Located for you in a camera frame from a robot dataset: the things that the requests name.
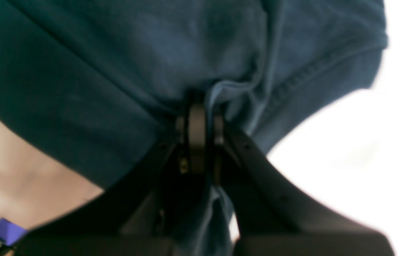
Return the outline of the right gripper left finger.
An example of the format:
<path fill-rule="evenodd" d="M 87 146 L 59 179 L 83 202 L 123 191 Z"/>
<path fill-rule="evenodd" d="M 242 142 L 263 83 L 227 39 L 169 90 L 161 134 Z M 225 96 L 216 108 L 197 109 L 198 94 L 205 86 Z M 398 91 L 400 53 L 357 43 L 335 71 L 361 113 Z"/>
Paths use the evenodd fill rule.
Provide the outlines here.
<path fill-rule="evenodd" d="M 206 110 L 192 104 L 121 181 L 90 204 L 26 236 L 17 256 L 179 256 L 172 230 L 200 201 Z"/>

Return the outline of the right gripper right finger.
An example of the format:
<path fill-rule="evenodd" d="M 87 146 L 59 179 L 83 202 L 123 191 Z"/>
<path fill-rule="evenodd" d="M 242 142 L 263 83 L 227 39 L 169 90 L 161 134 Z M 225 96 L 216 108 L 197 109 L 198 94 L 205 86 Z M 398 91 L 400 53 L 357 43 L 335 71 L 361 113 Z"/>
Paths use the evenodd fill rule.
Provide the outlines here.
<path fill-rule="evenodd" d="M 320 204 L 289 182 L 239 129 L 214 116 L 214 181 L 240 229 L 234 256 L 392 256 L 380 232 Z"/>

